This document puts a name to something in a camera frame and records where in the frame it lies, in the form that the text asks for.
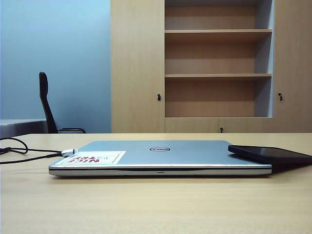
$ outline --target cable connector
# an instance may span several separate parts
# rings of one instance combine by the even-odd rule
[[[6,148],[0,148],[0,154],[5,154],[9,151],[11,151],[11,147],[6,147]]]
[[[78,149],[68,149],[68,150],[62,150],[61,154],[63,157],[70,157],[78,153]]]

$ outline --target charging cable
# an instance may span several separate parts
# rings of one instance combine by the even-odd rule
[[[51,152],[53,154],[45,155],[45,156],[39,156],[39,157],[32,157],[32,158],[27,158],[27,159],[22,159],[22,160],[5,161],[5,162],[0,162],[0,164],[28,162],[28,161],[32,161],[32,160],[37,160],[37,159],[41,159],[41,158],[50,158],[50,157],[69,157],[69,156],[72,156],[72,155],[75,155],[75,154],[78,153],[77,149],[69,149],[69,150],[63,150],[63,151],[29,149],[28,146],[25,144],[25,142],[23,142],[22,140],[19,140],[17,138],[13,138],[13,137],[0,138],[0,141],[1,140],[15,140],[15,141],[18,141],[21,144],[23,144],[25,148],[12,148],[12,147],[0,148],[0,155],[3,155],[5,153],[7,153],[7,152],[14,152],[14,153],[18,153],[18,154],[24,155],[28,151]]]

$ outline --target chair armrest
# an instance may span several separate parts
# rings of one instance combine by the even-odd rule
[[[64,131],[81,131],[82,133],[86,133],[86,131],[83,128],[62,128],[59,129],[60,132]]]

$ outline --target cabinet door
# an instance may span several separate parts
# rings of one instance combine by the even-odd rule
[[[217,133],[218,118],[165,118],[167,133]]]
[[[164,132],[164,0],[111,0],[111,50],[112,132]]]
[[[312,132],[311,23],[311,0],[275,1],[275,132]]]
[[[219,118],[223,133],[271,133],[273,118]]]

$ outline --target table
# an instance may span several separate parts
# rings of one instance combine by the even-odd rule
[[[0,119],[0,132],[1,137],[47,133],[47,123],[45,119]]]
[[[227,140],[312,155],[312,134],[31,134],[30,148],[94,140]],[[2,142],[1,147],[14,145]],[[42,153],[29,153],[28,157]],[[1,160],[20,159],[13,153]],[[1,233],[311,233],[312,166],[258,177],[59,178],[55,158],[1,165]]]

